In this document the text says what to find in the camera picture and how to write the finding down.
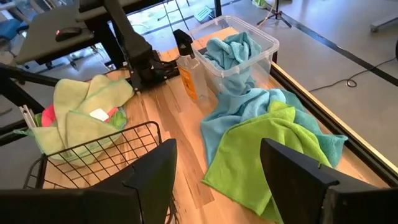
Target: light green towel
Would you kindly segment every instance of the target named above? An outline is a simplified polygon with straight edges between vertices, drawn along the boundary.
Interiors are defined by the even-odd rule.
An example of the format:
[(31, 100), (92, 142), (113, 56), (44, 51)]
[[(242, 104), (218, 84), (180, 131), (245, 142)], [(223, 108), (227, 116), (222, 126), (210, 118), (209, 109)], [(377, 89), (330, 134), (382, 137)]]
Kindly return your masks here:
[[(32, 132), (42, 152), (51, 155), (64, 149), (83, 144), (120, 131), (124, 125), (118, 121), (124, 112), (114, 114), (112, 123), (106, 123), (93, 118), (90, 112), (101, 108), (106, 113), (113, 108), (120, 107), (133, 96), (132, 87), (124, 79), (111, 81), (104, 75), (95, 76), (91, 82), (79, 82), (63, 79), (55, 86), (54, 110), (57, 122), (51, 127), (33, 128)], [(100, 142), (102, 147), (111, 144), (110, 139)], [(74, 161), (82, 157), (85, 163), (95, 160), (89, 156), (90, 152), (98, 152), (101, 146), (97, 142), (80, 146), (62, 156), (55, 155), (53, 159)], [(78, 166), (84, 163), (76, 161)]]
[(330, 163), (320, 149), (317, 137), (293, 122), (293, 106), (273, 101), (268, 112), (224, 133), (202, 181), (262, 218), (281, 222), (261, 166), (261, 139), (271, 138), (322, 164), (330, 166)]

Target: spray bottle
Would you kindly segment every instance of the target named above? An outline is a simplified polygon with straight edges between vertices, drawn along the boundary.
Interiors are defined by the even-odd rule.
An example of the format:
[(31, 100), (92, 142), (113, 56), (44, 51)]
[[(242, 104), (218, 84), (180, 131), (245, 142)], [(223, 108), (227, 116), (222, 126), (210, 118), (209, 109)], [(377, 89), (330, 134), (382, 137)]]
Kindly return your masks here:
[(173, 32), (180, 56), (176, 59), (178, 70), (185, 91), (193, 100), (203, 100), (208, 97), (205, 71), (200, 61), (195, 58), (192, 50), (192, 38), (178, 29)]

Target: clear plastic bin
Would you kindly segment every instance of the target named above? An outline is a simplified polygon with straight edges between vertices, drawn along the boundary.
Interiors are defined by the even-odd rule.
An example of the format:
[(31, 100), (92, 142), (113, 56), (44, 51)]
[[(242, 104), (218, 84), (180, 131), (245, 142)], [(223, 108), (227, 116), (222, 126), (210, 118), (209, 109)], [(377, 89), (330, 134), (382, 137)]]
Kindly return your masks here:
[[(240, 32), (246, 32), (252, 40), (257, 42), (261, 46), (261, 53), (228, 70), (217, 69), (204, 57), (207, 51), (207, 41), (212, 37), (224, 40), (228, 36)], [(279, 41), (277, 39), (234, 16), (217, 17), (191, 30), (190, 35), (193, 40), (196, 40), (193, 44), (193, 51), (197, 59), (204, 64), (207, 85), (214, 94), (230, 93), (230, 86), (236, 85), (236, 83), (231, 83), (230, 81), (248, 73), (254, 80), (254, 87), (266, 87), (269, 70), (271, 69), (272, 55), (279, 49)], [(240, 88), (240, 86), (241, 83), (238, 83), (233, 88)]]

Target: wire basket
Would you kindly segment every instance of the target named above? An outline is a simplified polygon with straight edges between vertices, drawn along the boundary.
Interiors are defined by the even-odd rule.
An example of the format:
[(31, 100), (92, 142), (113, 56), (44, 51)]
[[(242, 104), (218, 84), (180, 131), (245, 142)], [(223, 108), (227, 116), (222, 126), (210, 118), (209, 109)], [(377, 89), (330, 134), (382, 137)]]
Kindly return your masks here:
[[(24, 189), (90, 187), (119, 172), (160, 143), (159, 125), (149, 121), (51, 155), (43, 154), (30, 167)], [(174, 198), (165, 222), (170, 223), (173, 218)]]

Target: concrete floor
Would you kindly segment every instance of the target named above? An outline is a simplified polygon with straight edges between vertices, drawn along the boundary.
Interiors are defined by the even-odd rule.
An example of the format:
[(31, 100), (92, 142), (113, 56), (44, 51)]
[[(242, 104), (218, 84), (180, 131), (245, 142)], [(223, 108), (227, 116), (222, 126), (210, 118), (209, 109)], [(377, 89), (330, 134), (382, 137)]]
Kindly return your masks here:
[[(189, 2), (192, 9), (201, 8), (201, 6), (198, 7), (199, 0), (189, 0)], [(184, 11), (183, 8), (190, 9), (185, 1), (179, 0), (178, 3), (184, 17), (195, 13), (195, 10)], [(373, 0), (293, 0), (283, 2), (281, 5), (283, 12), (293, 19), (373, 65), (394, 57), (398, 24), (381, 29), (377, 34), (370, 33), (369, 25), (373, 21), (396, 12), (397, 1), (379, 1), (375, 4)], [(250, 24), (255, 24), (267, 14), (267, 11), (254, 7), (248, 0), (241, 0), (223, 7), (223, 14), (235, 15)], [(147, 16), (146, 21), (145, 17), (141, 17), (143, 20), (137, 22), (133, 19), (137, 17), (135, 15), (129, 17), (133, 24), (150, 24), (150, 29), (168, 24), (167, 18), (158, 23), (148, 22), (158, 18), (160, 13)], [(172, 22), (179, 19), (181, 19), (179, 12), (170, 14)], [(195, 18), (188, 19), (186, 22), (190, 29), (200, 25)], [(134, 26), (138, 32), (146, 34), (144, 37), (154, 49), (162, 52), (175, 47), (170, 27), (151, 33), (148, 33), (145, 27), (140, 29), (138, 27), (141, 26)], [(174, 30), (187, 29), (182, 22), (173, 25), (172, 28)], [(309, 90), (331, 84), (364, 70), (363, 67), (302, 31), (294, 27), (289, 29), (283, 22), (276, 23), (269, 20), (260, 29), (279, 40), (278, 64)], [(94, 55), (78, 61), (79, 71), (71, 66), (63, 66), (47, 71), (44, 75), (86, 80), (97, 73), (106, 72), (106, 68), (100, 63), (102, 60), (99, 55)], [(379, 68), (398, 78), (397, 61), (389, 62)], [(348, 88), (344, 83), (340, 83), (334, 87), (316, 91), (314, 95), (391, 162), (398, 165), (398, 153), (396, 153), (398, 144), (395, 142), (398, 127), (398, 121), (395, 119), (398, 111), (396, 103), (398, 89), (371, 72), (360, 75), (355, 80), (358, 83), (356, 88)], [(52, 101), (52, 87), (39, 87), (36, 84), (27, 83), (24, 89), (44, 106)], [(11, 106), (4, 97), (0, 97), (0, 111)], [(12, 113), (0, 118), (0, 126), (20, 118), (18, 110), (14, 109)], [(0, 189), (20, 187), (29, 166), (27, 164), (39, 155), (39, 150), (31, 138), (24, 138), (3, 146), (0, 149), (2, 161), (0, 163)]]

